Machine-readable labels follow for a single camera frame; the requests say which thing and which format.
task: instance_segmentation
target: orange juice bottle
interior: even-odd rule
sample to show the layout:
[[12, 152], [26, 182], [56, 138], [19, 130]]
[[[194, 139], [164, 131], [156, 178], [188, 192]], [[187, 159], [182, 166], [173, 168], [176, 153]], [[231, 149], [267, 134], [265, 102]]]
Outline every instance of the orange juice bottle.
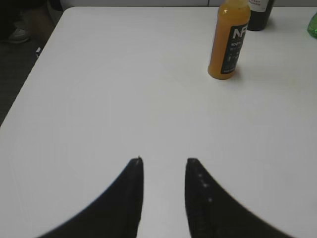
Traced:
[[219, 7], [208, 67], [211, 77], [228, 79], [233, 75], [250, 14], [248, 0], [225, 0]]

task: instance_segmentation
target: wine bottle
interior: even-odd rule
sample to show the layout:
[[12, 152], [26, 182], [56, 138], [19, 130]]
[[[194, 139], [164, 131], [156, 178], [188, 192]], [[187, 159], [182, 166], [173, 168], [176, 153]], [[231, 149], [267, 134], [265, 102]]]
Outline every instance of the wine bottle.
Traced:
[[274, 0], [249, 0], [251, 17], [248, 25], [250, 31], [262, 31], [267, 24]]

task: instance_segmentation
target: shoe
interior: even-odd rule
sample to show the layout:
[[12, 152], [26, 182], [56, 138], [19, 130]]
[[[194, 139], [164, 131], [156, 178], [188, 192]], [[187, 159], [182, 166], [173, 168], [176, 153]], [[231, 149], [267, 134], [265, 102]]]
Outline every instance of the shoe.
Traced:
[[22, 29], [15, 29], [15, 31], [2, 42], [11, 43], [11, 44], [21, 44], [30, 39], [30, 33]]

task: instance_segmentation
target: white wall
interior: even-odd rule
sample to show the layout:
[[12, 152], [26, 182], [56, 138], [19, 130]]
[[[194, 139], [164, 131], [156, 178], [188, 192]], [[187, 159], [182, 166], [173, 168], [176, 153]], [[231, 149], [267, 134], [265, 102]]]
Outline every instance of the white wall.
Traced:
[[[210, 0], [209, 6], [219, 6], [224, 0]], [[317, 6], [317, 0], [275, 0], [275, 6]]]

